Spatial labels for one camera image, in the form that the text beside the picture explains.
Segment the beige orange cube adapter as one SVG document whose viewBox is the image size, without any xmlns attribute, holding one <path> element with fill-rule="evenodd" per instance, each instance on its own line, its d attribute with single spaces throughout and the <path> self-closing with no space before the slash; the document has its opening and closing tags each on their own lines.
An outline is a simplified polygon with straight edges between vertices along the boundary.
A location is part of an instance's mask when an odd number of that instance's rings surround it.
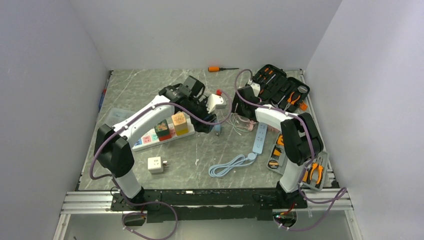
<svg viewBox="0 0 424 240">
<path fill-rule="evenodd" d="M 172 119 L 173 126 L 176 130 L 188 128 L 187 119 L 184 113 L 178 112 L 172 115 L 171 119 Z"/>
</svg>

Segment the light blue power strip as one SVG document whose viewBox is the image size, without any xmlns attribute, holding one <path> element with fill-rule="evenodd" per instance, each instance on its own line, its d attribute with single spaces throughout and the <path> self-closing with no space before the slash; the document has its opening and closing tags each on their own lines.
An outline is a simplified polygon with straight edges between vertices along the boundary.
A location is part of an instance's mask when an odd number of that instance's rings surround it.
<svg viewBox="0 0 424 240">
<path fill-rule="evenodd" d="M 262 122 L 258 124 L 253 147 L 252 147 L 253 153 L 258 155 L 262 154 L 267 130 L 268 130 L 268 126 L 266 124 Z"/>
</svg>

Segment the green cube socket adapter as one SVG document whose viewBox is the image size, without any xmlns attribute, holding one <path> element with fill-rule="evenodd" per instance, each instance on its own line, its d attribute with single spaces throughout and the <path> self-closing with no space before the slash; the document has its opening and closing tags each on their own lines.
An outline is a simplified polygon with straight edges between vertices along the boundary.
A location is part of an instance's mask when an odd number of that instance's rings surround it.
<svg viewBox="0 0 424 240">
<path fill-rule="evenodd" d="M 159 122 L 155 127 L 154 127 L 154 131 L 155 134 L 157 133 L 170 133 L 169 130 L 169 125 L 166 119 L 162 120 L 161 122 Z"/>
</svg>

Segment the red cube socket adapter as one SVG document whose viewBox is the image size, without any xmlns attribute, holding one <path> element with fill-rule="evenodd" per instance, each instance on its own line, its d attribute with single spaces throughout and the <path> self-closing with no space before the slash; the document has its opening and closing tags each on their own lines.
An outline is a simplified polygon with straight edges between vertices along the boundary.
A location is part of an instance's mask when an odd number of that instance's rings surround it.
<svg viewBox="0 0 424 240">
<path fill-rule="evenodd" d="M 166 132 L 166 133 L 156 133 L 158 140 L 160 142 L 171 139 L 172 138 L 172 134 L 170 132 Z"/>
</svg>

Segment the black tool case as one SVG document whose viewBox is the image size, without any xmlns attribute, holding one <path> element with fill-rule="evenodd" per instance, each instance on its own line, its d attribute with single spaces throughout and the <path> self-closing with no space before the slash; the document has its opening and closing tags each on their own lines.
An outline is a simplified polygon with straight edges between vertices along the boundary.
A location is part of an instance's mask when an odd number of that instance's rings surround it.
<svg viewBox="0 0 424 240">
<path fill-rule="evenodd" d="M 260 86 L 258 97 L 261 102 L 290 113 L 308 109 L 306 98 L 310 87 L 281 68 L 266 64 L 253 75 L 252 82 Z"/>
</svg>

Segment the white power strip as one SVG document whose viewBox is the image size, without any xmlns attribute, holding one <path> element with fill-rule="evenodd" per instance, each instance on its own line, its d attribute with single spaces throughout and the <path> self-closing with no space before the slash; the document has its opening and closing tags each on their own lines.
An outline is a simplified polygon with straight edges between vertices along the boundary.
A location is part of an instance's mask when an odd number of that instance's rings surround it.
<svg viewBox="0 0 424 240">
<path fill-rule="evenodd" d="M 186 119 L 187 128 L 184 131 L 176 131 L 175 125 L 173 121 L 167 121 L 168 129 L 170 136 L 169 137 L 159 137 L 155 132 L 155 129 L 150 129 L 147 133 L 145 133 L 139 140 L 137 140 L 132 147 L 132 150 L 137 152 L 141 150 L 145 150 L 154 146 L 158 146 L 170 141 L 178 140 L 181 138 L 185 138 L 191 135 L 194 135 L 196 132 L 191 123 L 190 119 Z"/>
</svg>

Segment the clear plastic screw box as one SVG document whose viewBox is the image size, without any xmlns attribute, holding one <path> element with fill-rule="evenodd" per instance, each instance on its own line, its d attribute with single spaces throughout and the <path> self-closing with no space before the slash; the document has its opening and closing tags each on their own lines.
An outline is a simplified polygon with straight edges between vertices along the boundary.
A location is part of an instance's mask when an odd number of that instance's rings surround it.
<svg viewBox="0 0 424 240">
<path fill-rule="evenodd" d="M 118 123 L 128 119 L 134 113 L 135 112 L 131 111 L 131 110 L 113 107 L 108 112 L 108 114 L 99 121 L 99 124 L 100 125 L 106 124 L 106 125 L 112 127 L 113 125 L 118 124 Z"/>
</svg>

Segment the white cube socket adapter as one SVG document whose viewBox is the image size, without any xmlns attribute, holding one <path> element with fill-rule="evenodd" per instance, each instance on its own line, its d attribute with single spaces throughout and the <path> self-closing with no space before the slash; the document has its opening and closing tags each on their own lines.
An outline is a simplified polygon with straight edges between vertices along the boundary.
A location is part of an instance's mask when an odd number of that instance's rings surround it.
<svg viewBox="0 0 424 240">
<path fill-rule="evenodd" d="M 151 174 L 159 174 L 164 172 L 164 168 L 168 165 L 166 160 L 162 160 L 160 156 L 149 157 L 147 159 L 147 169 Z"/>
</svg>

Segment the blue cube socket adapter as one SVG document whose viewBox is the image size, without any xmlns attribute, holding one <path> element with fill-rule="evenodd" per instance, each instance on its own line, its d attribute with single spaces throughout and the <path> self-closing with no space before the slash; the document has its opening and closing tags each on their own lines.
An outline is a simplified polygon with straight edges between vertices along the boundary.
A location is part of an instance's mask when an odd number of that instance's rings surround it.
<svg viewBox="0 0 424 240">
<path fill-rule="evenodd" d="M 215 116 L 214 117 L 214 120 L 213 120 L 213 122 L 214 123 L 218 123 L 219 122 L 219 119 L 218 119 L 218 117 L 217 116 Z M 216 136 L 220 136 L 221 135 L 221 124 L 216 124 L 216 125 L 213 125 L 213 128 L 212 128 L 212 132 L 216 135 Z"/>
</svg>

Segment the yellow cube socket adapter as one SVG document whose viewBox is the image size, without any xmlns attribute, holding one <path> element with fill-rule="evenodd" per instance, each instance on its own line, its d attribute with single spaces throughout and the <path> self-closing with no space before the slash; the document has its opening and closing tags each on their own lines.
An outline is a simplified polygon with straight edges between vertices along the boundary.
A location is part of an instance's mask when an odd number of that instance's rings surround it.
<svg viewBox="0 0 424 240">
<path fill-rule="evenodd" d="M 174 125 L 174 129 L 175 129 L 175 134 L 177 135 L 177 136 L 182 136 L 182 135 L 185 135 L 185 134 L 187 134 L 188 132 L 189 132 L 189 127 L 188 127 L 188 124 L 187 123 L 185 123 L 185 124 L 179 124 L 179 125 Z"/>
</svg>

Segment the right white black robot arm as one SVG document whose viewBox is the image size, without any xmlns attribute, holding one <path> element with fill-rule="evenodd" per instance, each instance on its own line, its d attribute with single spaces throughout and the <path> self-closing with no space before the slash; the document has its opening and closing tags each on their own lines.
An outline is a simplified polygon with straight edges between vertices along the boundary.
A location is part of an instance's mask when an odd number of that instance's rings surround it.
<svg viewBox="0 0 424 240">
<path fill-rule="evenodd" d="M 278 181 L 280 190 L 275 194 L 275 200 L 280 207 L 289 207 L 295 201 L 295 196 L 300 194 L 309 165 L 324 149 L 312 116 L 307 112 L 290 113 L 259 102 L 251 85 L 235 90 L 232 112 L 281 132 L 288 163 Z"/>
</svg>

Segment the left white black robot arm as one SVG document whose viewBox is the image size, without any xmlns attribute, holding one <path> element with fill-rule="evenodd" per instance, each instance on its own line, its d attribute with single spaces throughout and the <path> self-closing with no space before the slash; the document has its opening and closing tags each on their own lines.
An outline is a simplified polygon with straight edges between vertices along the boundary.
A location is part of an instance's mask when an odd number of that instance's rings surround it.
<svg viewBox="0 0 424 240">
<path fill-rule="evenodd" d="M 148 105 L 126 120 L 113 126 L 103 124 L 97 130 L 94 160 L 109 170 L 117 187 L 125 194 L 123 202 L 129 209 L 139 209 L 145 194 L 133 171 L 133 146 L 161 121 L 178 112 L 190 116 L 196 132 L 209 133 L 217 123 L 214 111 L 226 107 L 227 102 L 217 94 L 205 96 L 205 87 L 189 76 L 184 83 L 161 89 Z"/>
</svg>

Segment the orange tape measure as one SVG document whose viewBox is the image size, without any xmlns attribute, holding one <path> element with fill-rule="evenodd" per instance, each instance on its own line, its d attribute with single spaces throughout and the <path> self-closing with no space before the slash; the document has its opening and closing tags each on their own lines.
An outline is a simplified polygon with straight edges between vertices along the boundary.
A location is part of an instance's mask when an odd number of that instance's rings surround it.
<svg viewBox="0 0 424 240">
<path fill-rule="evenodd" d="M 279 167 L 279 163 L 276 160 L 269 160 L 267 166 L 270 169 L 277 169 Z"/>
</svg>

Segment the blue red pen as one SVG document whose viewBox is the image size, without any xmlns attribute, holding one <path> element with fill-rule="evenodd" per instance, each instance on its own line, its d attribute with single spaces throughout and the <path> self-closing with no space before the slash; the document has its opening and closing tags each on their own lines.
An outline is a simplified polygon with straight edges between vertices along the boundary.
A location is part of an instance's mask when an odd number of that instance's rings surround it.
<svg viewBox="0 0 424 240">
<path fill-rule="evenodd" d="M 104 85 L 104 88 L 103 88 L 103 90 L 101 92 L 101 95 L 100 95 L 100 99 L 99 99 L 99 103 L 98 103 L 98 110 L 99 111 L 102 108 L 102 105 L 103 105 L 103 102 L 104 102 L 104 98 L 105 98 L 105 95 L 106 95 L 106 92 L 107 92 L 108 84 L 109 84 L 109 80 L 106 81 L 106 83 Z"/>
</svg>

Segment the orange pliers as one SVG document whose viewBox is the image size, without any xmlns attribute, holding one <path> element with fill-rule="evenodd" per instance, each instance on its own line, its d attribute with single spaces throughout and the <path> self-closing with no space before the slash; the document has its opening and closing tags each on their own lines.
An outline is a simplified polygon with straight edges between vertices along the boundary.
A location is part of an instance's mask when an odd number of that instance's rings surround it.
<svg viewBox="0 0 424 240">
<path fill-rule="evenodd" d="M 313 185 L 319 185 L 323 180 L 324 167 L 316 162 L 312 163 L 308 175 L 307 183 Z"/>
</svg>

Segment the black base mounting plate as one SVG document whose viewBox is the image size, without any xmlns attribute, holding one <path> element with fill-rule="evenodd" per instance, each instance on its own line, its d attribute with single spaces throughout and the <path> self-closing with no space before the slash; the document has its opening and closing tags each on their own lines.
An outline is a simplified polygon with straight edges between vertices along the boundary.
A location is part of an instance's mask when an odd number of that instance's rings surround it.
<svg viewBox="0 0 424 240">
<path fill-rule="evenodd" d="M 146 213 L 147 223 L 256 219 L 271 221 L 278 212 L 294 212 L 308 207 L 298 193 L 285 197 L 276 188 L 216 188 L 146 190 L 147 206 L 132 206 L 121 193 L 112 195 L 112 212 Z"/>
</svg>

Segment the orange handled screwdriver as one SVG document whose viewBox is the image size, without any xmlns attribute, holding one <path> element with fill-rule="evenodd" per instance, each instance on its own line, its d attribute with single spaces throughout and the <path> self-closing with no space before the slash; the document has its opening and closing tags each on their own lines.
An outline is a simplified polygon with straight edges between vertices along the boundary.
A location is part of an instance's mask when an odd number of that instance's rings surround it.
<svg viewBox="0 0 424 240">
<path fill-rule="evenodd" d="M 207 71 L 210 73 L 216 73 L 220 71 L 226 71 L 226 70 L 238 70 L 239 68 L 228 68 L 228 67 L 219 67 L 219 66 L 210 66 L 207 68 Z"/>
</svg>

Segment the aluminium rail frame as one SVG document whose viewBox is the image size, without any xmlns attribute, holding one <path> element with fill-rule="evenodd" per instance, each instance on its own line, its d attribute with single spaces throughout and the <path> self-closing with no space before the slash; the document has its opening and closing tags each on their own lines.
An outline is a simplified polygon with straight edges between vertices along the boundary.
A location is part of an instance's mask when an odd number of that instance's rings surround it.
<svg viewBox="0 0 424 240">
<path fill-rule="evenodd" d="M 338 188 L 324 188 L 322 191 L 313 191 L 310 189 L 305 189 L 305 195 L 316 201 L 323 201 L 324 197 L 330 197 L 330 194 L 336 194 L 339 191 Z M 59 221 L 53 236 L 53 240 L 64 240 L 66 231 L 68 228 L 68 223 L 70 221 L 71 215 L 95 215 L 95 214 L 118 214 L 125 215 L 129 213 L 138 213 L 139 210 L 112 210 L 112 205 L 115 204 L 115 200 L 109 191 L 69 191 L 66 193 L 64 202 L 61 207 Z M 329 203 L 325 204 L 315 204 L 308 203 L 306 210 L 310 213 L 312 217 L 312 211 L 324 211 L 330 205 Z M 243 204 L 224 204 L 224 205 L 206 205 L 206 207 L 214 208 L 241 208 L 244 207 Z M 349 193 L 346 192 L 341 199 L 337 200 L 333 207 L 331 208 L 334 211 L 344 211 L 344 214 L 347 218 L 348 227 L 350 234 L 353 240 L 363 240 L 363 236 L 359 225 L 357 223 L 357 218 L 354 213 L 354 208 L 352 201 L 350 199 Z"/>
</svg>

